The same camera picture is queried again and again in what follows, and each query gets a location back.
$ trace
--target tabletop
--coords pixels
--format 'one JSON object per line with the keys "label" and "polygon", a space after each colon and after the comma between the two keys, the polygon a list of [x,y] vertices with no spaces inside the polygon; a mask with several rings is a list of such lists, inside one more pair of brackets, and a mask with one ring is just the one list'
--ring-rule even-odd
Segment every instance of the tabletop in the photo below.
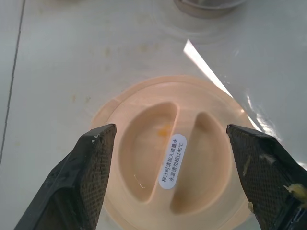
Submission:
{"label": "tabletop", "polygon": [[[256,125],[307,163],[307,1],[249,0],[210,19],[172,0],[1,3],[1,229],[109,99],[151,77],[208,79],[183,51],[188,39]],[[97,229],[120,228],[103,210]]]}

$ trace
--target white surface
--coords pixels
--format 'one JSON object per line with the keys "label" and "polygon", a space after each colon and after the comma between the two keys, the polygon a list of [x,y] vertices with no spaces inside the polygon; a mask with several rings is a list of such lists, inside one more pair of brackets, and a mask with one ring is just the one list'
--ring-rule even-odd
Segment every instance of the white surface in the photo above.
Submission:
{"label": "white surface", "polygon": [[[251,0],[203,21],[172,1],[26,0],[0,166],[1,229],[14,228],[111,97],[159,75],[203,77],[183,53],[188,38],[263,130],[306,162],[306,8],[304,0]],[[254,219],[240,229],[251,225],[259,229]],[[103,212],[97,229],[116,228]]]}
{"label": "white surface", "polygon": [[16,52],[22,0],[0,0],[0,149]]}

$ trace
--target yellow residue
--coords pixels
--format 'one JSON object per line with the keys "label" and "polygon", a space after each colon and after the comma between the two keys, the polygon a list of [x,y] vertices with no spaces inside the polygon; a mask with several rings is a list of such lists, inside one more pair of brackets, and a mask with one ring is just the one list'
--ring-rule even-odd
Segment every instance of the yellow residue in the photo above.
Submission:
{"label": "yellow residue", "polygon": [[146,52],[147,50],[148,50],[148,46],[147,45],[140,45],[140,50],[142,51],[142,52]]}
{"label": "yellow residue", "polygon": [[299,201],[307,202],[307,189],[302,184],[292,184],[289,187],[284,187]]}
{"label": "yellow residue", "polygon": [[248,160],[244,164],[243,176],[245,176],[246,173],[248,172],[248,167],[249,167],[250,161],[251,161],[251,156],[249,155]]}
{"label": "yellow residue", "polygon": [[85,103],[89,103],[90,100],[91,100],[91,97],[86,97],[86,98],[85,98]]}
{"label": "yellow residue", "polygon": [[108,57],[111,54],[111,50],[109,47],[105,48],[105,56]]}
{"label": "yellow residue", "polygon": [[158,131],[158,136],[167,137],[171,132],[171,125],[165,124],[162,129]]}
{"label": "yellow residue", "polygon": [[249,202],[248,203],[248,208],[249,208],[251,213],[254,213],[254,205],[253,205],[253,203]]}

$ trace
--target peach-colored cap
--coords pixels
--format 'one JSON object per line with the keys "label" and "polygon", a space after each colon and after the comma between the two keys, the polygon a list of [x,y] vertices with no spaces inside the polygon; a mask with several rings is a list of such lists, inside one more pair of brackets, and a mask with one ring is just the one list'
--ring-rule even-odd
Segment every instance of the peach-colored cap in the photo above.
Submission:
{"label": "peach-colored cap", "polygon": [[104,205],[124,230],[231,230],[250,211],[226,134],[252,127],[212,83],[165,76],[104,105],[92,127],[117,125]]}

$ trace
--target oval sticker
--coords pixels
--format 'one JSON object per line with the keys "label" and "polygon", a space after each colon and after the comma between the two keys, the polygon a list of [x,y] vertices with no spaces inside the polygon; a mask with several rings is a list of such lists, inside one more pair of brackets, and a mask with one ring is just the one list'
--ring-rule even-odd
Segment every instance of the oval sticker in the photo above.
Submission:
{"label": "oval sticker", "polygon": [[174,134],[171,137],[159,175],[159,184],[162,188],[171,189],[175,186],[186,146],[187,139],[183,135]]}

